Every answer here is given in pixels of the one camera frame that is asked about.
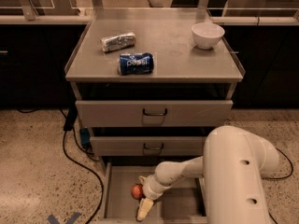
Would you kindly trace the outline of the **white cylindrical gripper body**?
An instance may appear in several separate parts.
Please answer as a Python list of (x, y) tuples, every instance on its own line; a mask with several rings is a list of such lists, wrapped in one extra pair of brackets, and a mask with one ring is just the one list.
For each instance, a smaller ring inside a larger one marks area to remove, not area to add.
[(164, 186), (155, 180), (154, 175), (147, 176), (143, 185), (143, 194), (146, 198), (157, 200), (163, 195), (164, 191)]

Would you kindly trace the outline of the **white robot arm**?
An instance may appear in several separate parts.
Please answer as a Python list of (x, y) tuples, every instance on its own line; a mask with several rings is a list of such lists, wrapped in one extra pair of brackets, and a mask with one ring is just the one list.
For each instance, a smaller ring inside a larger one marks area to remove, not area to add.
[(148, 215), (155, 200), (185, 178), (202, 177), (207, 224), (271, 224), (262, 179), (275, 172), (279, 157), (266, 139), (234, 126), (220, 126), (206, 138), (203, 155), (164, 161), (142, 179), (137, 219)]

